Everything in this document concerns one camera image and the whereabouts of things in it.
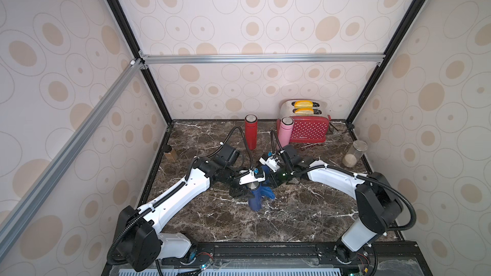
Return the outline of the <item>blue cleaning cloth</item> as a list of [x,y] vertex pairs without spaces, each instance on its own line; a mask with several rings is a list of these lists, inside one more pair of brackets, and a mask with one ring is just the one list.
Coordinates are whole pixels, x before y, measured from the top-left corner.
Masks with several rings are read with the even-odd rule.
[[270,200],[275,200],[276,196],[273,193],[271,185],[271,170],[267,166],[261,167],[265,176],[265,180],[260,183],[259,187],[259,198],[263,201],[265,198]]

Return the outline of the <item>red thermos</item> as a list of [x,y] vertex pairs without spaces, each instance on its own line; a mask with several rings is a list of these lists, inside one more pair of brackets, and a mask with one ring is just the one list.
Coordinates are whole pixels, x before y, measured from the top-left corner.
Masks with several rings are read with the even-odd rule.
[[245,138],[250,150],[255,150],[257,146],[258,118],[253,114],[248,114],[244,118]]

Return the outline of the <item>blue thermos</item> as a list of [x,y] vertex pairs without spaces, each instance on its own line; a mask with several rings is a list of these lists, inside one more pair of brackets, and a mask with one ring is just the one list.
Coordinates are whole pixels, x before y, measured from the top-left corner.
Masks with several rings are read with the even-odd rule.
[[263,201],[263,187],[259,182],[250,183],[248,185],[249,195],[248,195],[248,205],[249,208],[258,212],[262,209],[262,201]]

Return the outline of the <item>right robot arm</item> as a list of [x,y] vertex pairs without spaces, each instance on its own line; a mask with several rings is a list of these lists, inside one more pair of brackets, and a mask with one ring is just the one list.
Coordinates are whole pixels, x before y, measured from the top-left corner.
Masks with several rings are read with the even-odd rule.
[[383,234],[406,231],[416,224],[417,213],[411,202],[379,172],[357,174],[322,160],[302,160],[293,166],[271,159],[260,163],[269,169],[268,180],[275,187],[294,178],[308,178],[356,200],[358,219],[341,235],[333,250],[342,264],[351,263],[365,245]]

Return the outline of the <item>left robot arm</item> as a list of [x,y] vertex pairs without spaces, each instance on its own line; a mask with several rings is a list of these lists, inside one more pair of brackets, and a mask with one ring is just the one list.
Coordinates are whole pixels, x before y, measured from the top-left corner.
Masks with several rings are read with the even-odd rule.
[[193,263],[198,255],[196,243],[184,233],[164,233],[166,224],[213,182],[249,194],[249,184],[258,186],[263,180],[263,171],[257,167],[234,171],[218,157],[193,158],[187,174],[165,193],[139,208],[127,206],[120,212],[115,237],[107,252],[108,264],[129,264],[141,272],[166,258]]

